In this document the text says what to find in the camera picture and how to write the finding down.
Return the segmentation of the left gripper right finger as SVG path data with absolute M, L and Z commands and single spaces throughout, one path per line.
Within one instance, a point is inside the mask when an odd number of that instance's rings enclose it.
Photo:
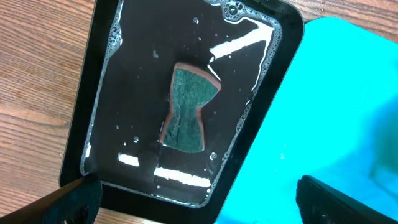
M 297 182 L 296 203 L 303 224 L 397 224 L 310 175 Z

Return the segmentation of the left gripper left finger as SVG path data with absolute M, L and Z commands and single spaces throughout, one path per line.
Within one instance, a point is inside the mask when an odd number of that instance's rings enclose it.
M 1 217 L 1 224 L 91 224 L 100 209 L 102 196 L 100 179 L 96 174 L 88 174 Z

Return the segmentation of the pink green sponge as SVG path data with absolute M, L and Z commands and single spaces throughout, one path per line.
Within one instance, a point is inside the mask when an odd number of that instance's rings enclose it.
M 205 150 L 202 109 L 221 90 L 221 82 L 208 72 L 176 63 L 170 82 L 169 112 L 159 142 L 185 153 Z

